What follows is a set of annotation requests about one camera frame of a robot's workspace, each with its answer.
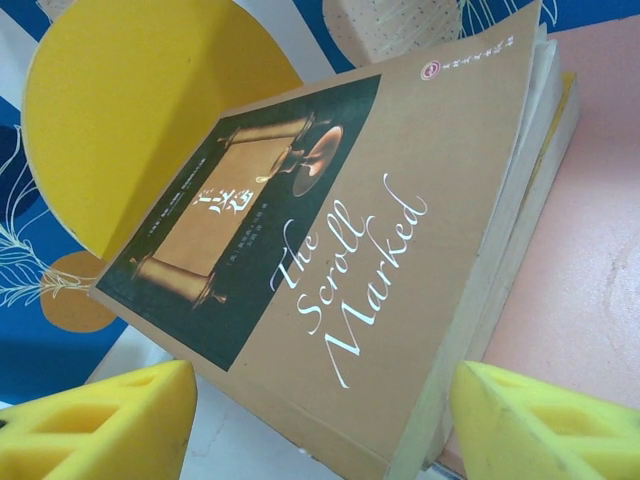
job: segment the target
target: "yellow circle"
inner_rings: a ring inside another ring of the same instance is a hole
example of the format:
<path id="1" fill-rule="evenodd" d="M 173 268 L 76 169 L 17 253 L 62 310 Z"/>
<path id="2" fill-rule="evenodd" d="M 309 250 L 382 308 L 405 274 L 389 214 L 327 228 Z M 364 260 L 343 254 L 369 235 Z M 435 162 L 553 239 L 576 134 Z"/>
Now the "yellow circle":
<path id="1" fill-rule="evenodd" d="M 27 157 L 60 222 L 109 260 L 222 111 L 300 84 L 231 0 L 78 0 L 31 65 Z"/>

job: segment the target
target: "book title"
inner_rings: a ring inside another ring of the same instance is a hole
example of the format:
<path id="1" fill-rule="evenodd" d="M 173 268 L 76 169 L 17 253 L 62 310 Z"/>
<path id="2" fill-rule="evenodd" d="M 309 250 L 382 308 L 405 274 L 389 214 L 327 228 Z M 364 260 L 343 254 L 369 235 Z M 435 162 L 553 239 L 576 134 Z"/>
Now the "book title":
<path id="1" fill-rule="evenodd" d="M 367 326 L 373 326 L 378 314 L 382 311 L 384 302 L 389 298 L 389 291 L 392 287 L 390 275 L 391 269 L 399 269 L 401 257 L 407 252 L 409 243 L 414 237 L 415 228 L 418 226 L 420 218 L 427 214 L 427 203 L 416 196 L 411 201 L 403 200 L 388 183 L 389 175 L 382 176 L 382 184 L 391 204 L 398 207 L 398 221 L 393 231 L 392 238 L 378 238 L 376 230 L 376 216 L 369 215 L 366 218 L 352 218 L 349 211 L 340 200 L 334 200 L 331 211 L 326 215 L 326 224 L 332 237 L 337 240 L 340 250 L 337 251 L 331 261 L 327 262 L 328 272 L 324 283 L 313 293 L 299 291 L 296 302 L 296 309 L 300 315 L 311 318 L 312 328 L 308 330 L 309 335 L 317 335 L 323 332 L 322 337 L 327 348 L 327 353 L 338 382 L 342 388 L 348 389 L 349 385 L 345 380 L 338 361 L 336 352 L 344 351 L 355 357 L 361 355 L 358 340 L 354 334 L 352 325 L 354 322 L 361 322 Z M 295 222 L 289 219 L 283 229 L 282 237 L 284 246 L 282 248 L 282 258 L 275 268 L 270 280 L 272 291 L 276 291 L 276 281 L 284 279 L 288 288 L 294 291 L 299 290 L 300 280 L 313 261 L 314 252 L 318 249 L 322 239 L 317 232 L 308 235 L 298 251 L 294 251 L 290 243 L 289 229 Z M 366 308 L 355 308 L 353 302 L 344 298 L 341 287 L 349 272 L 349 262 L 353 261 L 362 247 L 363 242 L 369 242 L 379 253 L 379 260 L 372 267 L 372 278 L 367 282 L 366 291 L 362 295 L 366 297 Z M 347 327 L 349 338 L 340 339 L 334 333 L 323 329 L 323 318 L 326 310 L 331 306 L 339 306 L 342 320 Z"/>

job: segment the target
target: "white surface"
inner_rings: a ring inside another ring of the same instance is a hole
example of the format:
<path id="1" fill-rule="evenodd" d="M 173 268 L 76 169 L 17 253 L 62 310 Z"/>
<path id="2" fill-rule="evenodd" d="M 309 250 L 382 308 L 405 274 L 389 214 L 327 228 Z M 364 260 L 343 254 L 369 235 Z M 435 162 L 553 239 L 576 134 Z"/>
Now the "white surface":
<path id="1" fill-rule="evenodd" d="M 0 97 L 18 110 L 37 46 L 38 42 L 0 9 Z"/>
<path id="2" fill-rule="evenodd" d="M 198 407 L 181 480 L 337 480 L 340 477 L 198 377 Z M 442 478 L 421 472 L 420 480 Z"/>
<path id="3" fill-rule="evenodd" d="M 87 380 L 97 382 L 138 368 L 166 362 L 172 357 L 138 330 L 128 326 Z"/>

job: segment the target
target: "orange circle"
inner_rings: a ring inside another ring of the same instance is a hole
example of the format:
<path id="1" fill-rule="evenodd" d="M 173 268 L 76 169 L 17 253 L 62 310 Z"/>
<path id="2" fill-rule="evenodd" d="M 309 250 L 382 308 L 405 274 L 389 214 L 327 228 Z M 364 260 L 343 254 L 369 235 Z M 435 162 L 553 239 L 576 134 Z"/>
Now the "orange circle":
<path id="1" fill-rule="evenodd" d="M 61 272 L 63 276 L 75 276 L 81 288 L 45 291 L 40 296 L 40 305 L 46 319 L 63 330 L 75 333 L 92 333 L 111 325 L 116 315 L 89 298 L 87 292 L 104 267 L 102 260 L 86 251 L 71 253 L 51 265 L 52 270 Z M 45 282 L 46 277 L 43 277 L 41 284 L 46 288 Z"/>

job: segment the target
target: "book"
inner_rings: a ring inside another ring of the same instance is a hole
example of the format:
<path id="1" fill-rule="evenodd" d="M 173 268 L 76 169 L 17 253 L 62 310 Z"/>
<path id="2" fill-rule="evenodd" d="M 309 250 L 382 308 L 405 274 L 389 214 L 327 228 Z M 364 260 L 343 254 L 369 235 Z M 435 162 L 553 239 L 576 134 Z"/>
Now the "book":
<path id="1" fill-rule="evenodd" d="M 337 474 L 415 478 L 535 224 L 540 9 L 222 115 L 91 296 Z"/>

